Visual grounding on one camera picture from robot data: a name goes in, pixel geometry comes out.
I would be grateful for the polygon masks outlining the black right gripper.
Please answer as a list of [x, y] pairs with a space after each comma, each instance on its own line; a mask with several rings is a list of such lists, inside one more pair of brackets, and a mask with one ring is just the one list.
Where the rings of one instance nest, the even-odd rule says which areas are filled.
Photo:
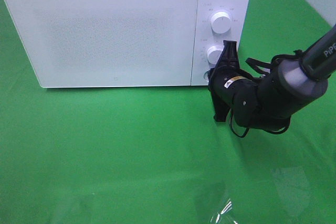
[[214, 107], [214, 120], [225, 122], [229, 106], [254, 105], [254, 77], [240, 69], [237, 42], [223, 40], [216, 67], [209, 71], [208, 89]]

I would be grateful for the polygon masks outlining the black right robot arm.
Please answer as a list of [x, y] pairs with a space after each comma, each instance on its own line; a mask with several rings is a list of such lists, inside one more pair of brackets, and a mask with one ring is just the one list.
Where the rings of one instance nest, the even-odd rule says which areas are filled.
[[325, 94], [335, 72], [334, 27], [305, 51], [276, 55], [271, 62], [247, 58], [259, 78], [240, 68], [235, 41], [223, 44], [207, 75], [214, 120], [236, 122], [246, 131], [284, 133], [294, 113]]

